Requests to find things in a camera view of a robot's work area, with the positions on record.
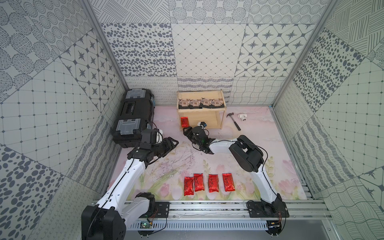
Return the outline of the red tea bag one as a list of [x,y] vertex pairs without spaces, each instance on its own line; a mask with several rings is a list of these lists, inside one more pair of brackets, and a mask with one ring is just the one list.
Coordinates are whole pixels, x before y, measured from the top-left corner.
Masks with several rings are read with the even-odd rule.
[[181,129],[188,128],[190,126],[188,117],[180,117]]

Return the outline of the floral tea bag one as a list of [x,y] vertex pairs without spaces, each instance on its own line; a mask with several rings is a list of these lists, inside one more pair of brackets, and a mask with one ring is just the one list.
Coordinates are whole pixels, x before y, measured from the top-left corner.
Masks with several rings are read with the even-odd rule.
[[179,99],[178,100],[178,109],[190,109],[190,100],[189,99]]

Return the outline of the red tea bag two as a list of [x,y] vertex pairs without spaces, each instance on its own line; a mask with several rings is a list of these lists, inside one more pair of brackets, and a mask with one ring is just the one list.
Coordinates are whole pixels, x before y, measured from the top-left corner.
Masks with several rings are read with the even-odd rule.
[[184,178],[184,196],[194,195],[194,178],[185,177]]

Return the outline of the floral tea bag four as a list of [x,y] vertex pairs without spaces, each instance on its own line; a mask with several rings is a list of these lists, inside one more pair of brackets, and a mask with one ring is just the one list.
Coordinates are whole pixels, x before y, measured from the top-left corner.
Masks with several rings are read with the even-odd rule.
[[211,106],[212,108],[224,108],[225,107],[225,101],[223,99],[212,99],[211,100]]

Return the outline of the red tea bag three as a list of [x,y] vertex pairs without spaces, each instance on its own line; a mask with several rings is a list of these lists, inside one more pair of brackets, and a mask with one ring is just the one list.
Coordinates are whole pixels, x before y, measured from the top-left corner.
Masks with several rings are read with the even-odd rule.
[[194,174],[194,186],[195,186],[195,192],[205,190],[204,175],[202,173]]

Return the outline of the red tea bag four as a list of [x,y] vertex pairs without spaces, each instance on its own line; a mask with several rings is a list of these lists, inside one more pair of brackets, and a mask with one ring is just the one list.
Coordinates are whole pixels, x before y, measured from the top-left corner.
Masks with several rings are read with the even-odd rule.
[[219,192],[219,176],[209,174],[208,185],[210,193]]

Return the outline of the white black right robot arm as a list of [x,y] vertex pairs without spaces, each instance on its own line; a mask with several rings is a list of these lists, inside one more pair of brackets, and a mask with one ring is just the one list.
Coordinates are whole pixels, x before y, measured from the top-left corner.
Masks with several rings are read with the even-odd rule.
[[281,195],[276,192],[266,173],[267,158],[264,157],[266,150],[255,145],[244,135],[233,140],[209,138],[202,126],[183,128],[183,134],[205,154],[232,154],[240,167],[251,174],[259,189],[264,211],[276,213],[279,207],[284,206]]

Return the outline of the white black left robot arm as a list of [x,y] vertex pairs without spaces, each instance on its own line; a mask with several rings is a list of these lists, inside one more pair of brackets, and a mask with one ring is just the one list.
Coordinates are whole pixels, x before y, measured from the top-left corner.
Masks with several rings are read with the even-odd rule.
[[82,212],[82,239],[122,240],[127,227],[138,218],[151,217],[156,207],[153,194],[140,193],[129,205],[125,202],[144,170],[155,162],[154,157],[165,157],[178,144],[171,137],[163,137],[159,129],[144,130],[139,145],[128,153],[126,164],[110,189],[95,206],[87,206]]

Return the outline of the light wooden shelf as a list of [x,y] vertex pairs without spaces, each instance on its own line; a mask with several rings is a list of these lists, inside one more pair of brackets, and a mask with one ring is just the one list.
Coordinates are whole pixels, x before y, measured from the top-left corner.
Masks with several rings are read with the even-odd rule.
[[201,109],[178,109],[179,99],[223,99],[225,101],[224,93],[220,91],[199,91],[199,92],[178,92],[177,95],[177,113],[181,129],[180,117],[188,117],[190,127],[196,127],[198,122],[205,122],[207,129],[222,129],[223,121],[227,111],[225,102],[224,108],[201,108]]

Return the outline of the black plastic toolbox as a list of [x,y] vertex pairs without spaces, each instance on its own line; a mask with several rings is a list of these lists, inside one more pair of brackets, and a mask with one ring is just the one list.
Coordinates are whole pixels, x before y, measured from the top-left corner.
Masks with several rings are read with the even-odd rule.
[[127,91],[112,127],[113,141],[122,148],[133,148],[142,131],[153,127],[155,96],[149,89]]

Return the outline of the white pipe fitting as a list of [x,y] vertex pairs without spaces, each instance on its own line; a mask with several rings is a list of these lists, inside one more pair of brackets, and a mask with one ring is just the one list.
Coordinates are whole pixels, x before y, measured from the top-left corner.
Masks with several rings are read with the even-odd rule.
[[247,114],[238,114],[238,118],[239,118],[242,122],[244,122],[244,121],[247,120],[248,115],[247,115]]

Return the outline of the green circuit board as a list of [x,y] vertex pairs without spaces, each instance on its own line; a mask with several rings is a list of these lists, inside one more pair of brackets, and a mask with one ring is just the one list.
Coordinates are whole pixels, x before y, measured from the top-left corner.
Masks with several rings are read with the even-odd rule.
[[149,222],[141,222],[140,223],[140,229],[151,229],[152,224]]

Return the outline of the black handled hammer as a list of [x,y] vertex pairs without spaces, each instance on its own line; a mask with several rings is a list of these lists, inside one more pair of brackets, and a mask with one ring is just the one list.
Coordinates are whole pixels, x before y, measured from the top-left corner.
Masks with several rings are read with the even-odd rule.
[[227,117],[230,117],[230,118],[232,119],[232,121],[234,122],[234,124],[235,124],[237,130],[238,130],[238,131],[241,131],[241,128],[240,128],[240,126],[238,125],[238,123],[235,121],[233,115],[234,115],[234,113],[229,113],[229,114],[227,114]]

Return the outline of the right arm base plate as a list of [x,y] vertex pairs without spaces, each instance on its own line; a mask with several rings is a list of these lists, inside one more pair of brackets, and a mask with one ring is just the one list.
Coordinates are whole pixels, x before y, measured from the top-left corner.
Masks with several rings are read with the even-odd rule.
[[265,201],[246,202],[250,218],[289,218],[290,214],[285,202],[280,200],[274,201],[269,204]]

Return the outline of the aluminium mounting rail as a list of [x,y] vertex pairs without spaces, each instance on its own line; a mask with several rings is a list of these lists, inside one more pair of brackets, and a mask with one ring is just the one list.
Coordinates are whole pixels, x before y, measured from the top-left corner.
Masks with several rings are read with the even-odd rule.
[[[286,206],[281,209],[283,220],[330,220],[331,214],[322,200],[285,200]],[[160,207],[155,219],[168,220],[274,220],[273,217],[264,215],[255,205],[258,201],[247,206],[247,201],[170,201],[167,207]]]

